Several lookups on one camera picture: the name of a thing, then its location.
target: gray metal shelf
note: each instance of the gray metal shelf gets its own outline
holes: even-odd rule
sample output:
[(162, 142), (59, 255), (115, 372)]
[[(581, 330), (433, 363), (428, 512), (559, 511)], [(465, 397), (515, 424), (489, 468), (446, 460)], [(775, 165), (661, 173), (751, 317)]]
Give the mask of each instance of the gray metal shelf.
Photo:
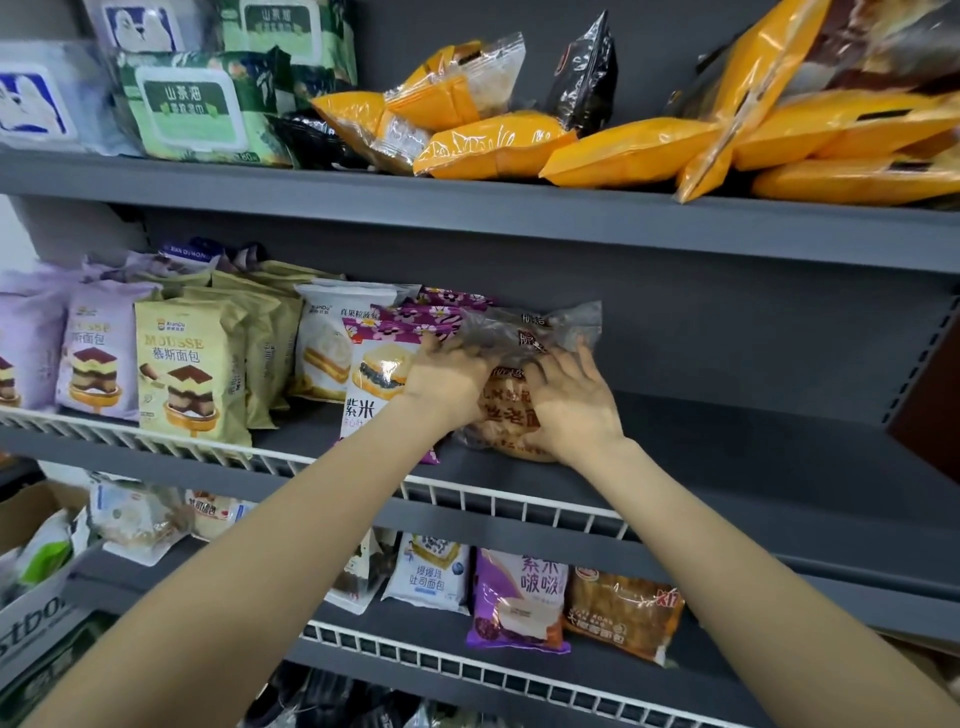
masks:
[[(147, 569), (116, 556), (96, 551), (84, 558), (71, 575), (64, 597), (86, 607), (122, 614), (161, 579), (203, 547), (184, 539), (153, 568)], [(607, 645), (569, 636), (569, 655), (548, 655), (534, 650), (467, 648), (470, 619), (439, 610), (413, 607), (387, 599), (375, 600), (367, 613), (355, 616), (329, 604), (317, 611), (315, 621), (448, 656), (480, 661), (505, 670), (537, 676), (549, 683), (568, 683), (588, 690), (623, 695), (677, 711), (711, 716), (753, 728), (772, 722), (717, 651), (707, 634), (691, 618), (681, 625), (668, 656), (679, 668), (653, 666)], [(305, 633), (323, 639), (308, 625)], [(297, 640), (288, 658), (312, 667), (341, 672), (435, 699), (482, 708), (504, 716), (531, 721), (530, 725), (610, 726), (605, 717), (590, 716), (524, 695), (487, 688), (461, 678), (438, 674), (379, 659), (375, 654), (344, 650), (335, 644)], [(684, 725), (675, 721), (675, 725)]]
[(956, 218), (642, 192), (0, 153), (0, 193), (960, 273)]
[[(822, 418), (617, 393), (625, 431), (680, 482), (842, 607), (875, 627), (960, 640), (960, 488), (882, 430)], [(259, 448), (315, 457), (339, 434), (340, 408), (295, 406)], [(171, 486), (202, 482), (262, 500), (282, 474), (226, 468), (146, 450), (0, 427), (0, 448)], [(578, 474), (455, 443), (414, 477), (538, 499), (609, 508)], [(431, 500), (406, 486), (375, 522), (462, 543), (530, 553), (614, 573), (667, 579), (629, 531), (596, 519), (498, 498)]]

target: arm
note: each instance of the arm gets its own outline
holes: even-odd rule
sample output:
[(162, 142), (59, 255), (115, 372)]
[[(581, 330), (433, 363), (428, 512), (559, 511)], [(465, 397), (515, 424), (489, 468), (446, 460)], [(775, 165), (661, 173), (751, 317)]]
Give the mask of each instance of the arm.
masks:
[(477, 418), (492, 366), (424, 340), (403, 394), (140, 599), (25, 728), (236, 725), (400, 481)]
[(946, 692), (625, 438), (589, 351), (579, 362), (553, 352), (525, 368), (541, 425), (533, 443), (633, 527), (780, 728), (960, 725)]

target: shelf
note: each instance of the shelf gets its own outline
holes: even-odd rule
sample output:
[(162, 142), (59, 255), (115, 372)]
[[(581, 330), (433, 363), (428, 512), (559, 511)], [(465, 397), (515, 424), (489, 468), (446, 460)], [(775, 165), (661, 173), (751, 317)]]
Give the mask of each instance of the shelf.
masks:
[[(86, 607), (121, 614), (201, 547), (197, 540), (184, 539), (151, 569), (95, 551), (78, 565), (64, 596)], [(622, 722), (632, 719), (634, 725), (643, 711), (652, 710), (664, 717), (676, 716), (672, 724), (676, 728), (691, 726), (695, 720), (705, 721), (703, 728), (772, 726), (692, 619), (682, 624), (667, 653), (679, 665), (672, 669), (644, 663), (578, 636), (570, 637), (572, 651), (565, 656), (530, 650), (469, 649), (465, 645), (469, 627), (470, 619), (464, 615), (418, 608), (394, 599), (375, 600), (360, 617), (324, 604), (288, 657), (312, 667), (529, 721), (532, 726), (599, 728), (620, 722), (589, 712), (594, 703), (599, 707), (600, 700), (604, 701), (604, 711), (615, 714), (621, 710)], [(526, 682), (528, 679), (534, 681), (533, 686)], [(551, 702), (536, 699), (551, 688)], [(573, 700), (588, 711), (556, 704)], [(653, 728), (665, 723), (657, 722), (657, 716), (647, 716), (639, 724)]]
[[(617, 394), (628, 435), (705, 502), (874, 627), (960, 641), (960, 488), (882, 430)], [(336, 441), (340, 408), (298, 403), (256, 448), (103, 419), (0, 411), (0, 449), (260, 501)], [(442, 443), (378, 525), (665, 580), (650, 551), (570, 469)]]
[(0, 153), (0, 194), (960, 272), (956, 218), (642, 192)]

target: cake image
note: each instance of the cake image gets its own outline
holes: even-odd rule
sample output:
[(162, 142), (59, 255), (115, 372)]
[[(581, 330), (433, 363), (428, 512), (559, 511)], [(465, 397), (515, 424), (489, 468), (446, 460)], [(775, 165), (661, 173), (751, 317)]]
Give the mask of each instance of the cake image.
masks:
[(120, 401), (117, 386), (117, 357), (102, 349), (90, 347), (70, 357), (70, 398), (93, 407), (99, 413)]
[(403, 391), (414, 354), (390, 343), (371, 349), (353, 370), (353, 383), (382, 400), (391, 400)]
[(16, 393), (16, 379), (13, 377), (13, 364), (2, 356), (0, 356), (0, 405), (20, 406), (20, 396)]
[(192, 364), (175, 369), (167, 376), (171, 379), (164, 405), (167, 421), (189, 430), (191, 437), (216, 427), (220, 413), (213, 401), (213, 377)]
[(347, 335), (324, 322), (314, 344), (316, 348), (307, 347), (303, 351), (303, 361), (338, 384), (346, 384), (350, 374), (350, 340)]

